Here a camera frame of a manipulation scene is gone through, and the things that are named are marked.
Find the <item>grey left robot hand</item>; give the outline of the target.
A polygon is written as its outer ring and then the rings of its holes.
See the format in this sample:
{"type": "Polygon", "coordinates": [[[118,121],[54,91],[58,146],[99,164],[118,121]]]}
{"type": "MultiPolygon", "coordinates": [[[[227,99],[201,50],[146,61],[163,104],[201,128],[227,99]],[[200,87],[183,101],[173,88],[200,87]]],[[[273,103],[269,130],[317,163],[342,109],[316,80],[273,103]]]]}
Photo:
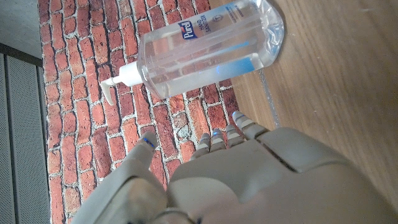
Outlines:
{"type": "Polygon", "coordinates": [[[149,170],[146,132],[83,202],[74,223],[396,223],[397,212],[334,149],[292,128],[233,113],[201,137],[167,186],[149,170]]]}

